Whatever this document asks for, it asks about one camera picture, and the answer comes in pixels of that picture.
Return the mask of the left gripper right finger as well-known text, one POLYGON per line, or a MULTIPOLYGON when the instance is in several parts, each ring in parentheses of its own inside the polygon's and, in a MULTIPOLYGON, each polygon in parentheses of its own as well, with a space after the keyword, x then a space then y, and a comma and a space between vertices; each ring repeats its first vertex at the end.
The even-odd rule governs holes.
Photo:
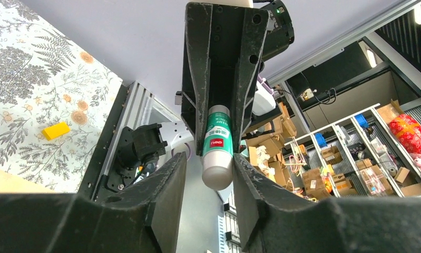
POLYGON ((244 252, 421 252, 421 198, 330 197, 311 202, 234 155, 244 252))

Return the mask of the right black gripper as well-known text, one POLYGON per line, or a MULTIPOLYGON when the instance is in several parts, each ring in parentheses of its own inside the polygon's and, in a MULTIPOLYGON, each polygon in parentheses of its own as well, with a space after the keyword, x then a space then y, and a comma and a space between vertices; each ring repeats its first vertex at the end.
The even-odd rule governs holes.
POLYGON ((188 2, 185 7, 181 116, 202 155, 210 69, 234 69, 230 103, 233 152, 251 123, 251 103, 267 33, 267 10, 252 2, 188 2))

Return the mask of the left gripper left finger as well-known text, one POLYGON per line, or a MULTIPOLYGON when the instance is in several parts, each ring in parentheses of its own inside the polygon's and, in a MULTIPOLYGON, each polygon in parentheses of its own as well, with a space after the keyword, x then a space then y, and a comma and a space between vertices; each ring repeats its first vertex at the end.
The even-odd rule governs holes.
POLYGON ((0 252, 175 252, 187 156, 104 201, 0 194, 0 252))

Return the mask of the green white glue stick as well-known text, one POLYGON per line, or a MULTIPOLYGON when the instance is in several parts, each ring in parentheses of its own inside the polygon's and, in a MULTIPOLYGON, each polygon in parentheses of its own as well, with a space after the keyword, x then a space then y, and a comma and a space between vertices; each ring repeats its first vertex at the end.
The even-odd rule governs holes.
POLYGON ((233 180, 233 142, 230 111, 224 105, 209 109, 203 143, 202 180, 210 189, 220 191, 233 180))

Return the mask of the tan paper envelope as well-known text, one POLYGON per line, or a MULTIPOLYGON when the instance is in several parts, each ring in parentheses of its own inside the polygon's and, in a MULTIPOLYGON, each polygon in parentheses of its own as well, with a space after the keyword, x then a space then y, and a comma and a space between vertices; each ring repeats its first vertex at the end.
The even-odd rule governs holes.
POLYGON ((56 193, 56 191, 0 170, 0 193, 56 193))

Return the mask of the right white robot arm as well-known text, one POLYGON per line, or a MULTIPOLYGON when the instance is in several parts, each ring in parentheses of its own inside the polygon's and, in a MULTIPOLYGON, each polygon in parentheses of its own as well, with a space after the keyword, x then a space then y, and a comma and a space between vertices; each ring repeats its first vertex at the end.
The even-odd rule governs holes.
POLYGON ((233 180, 241 141, 279 115, 273 90, 260 76, 265 61, 295 40, 282 1, 189 2, 185 8, 181 122, 124 125, 104 185, 118 192, 152 173, 159 159, 195 143, 204 184, 224 190, 233 180))

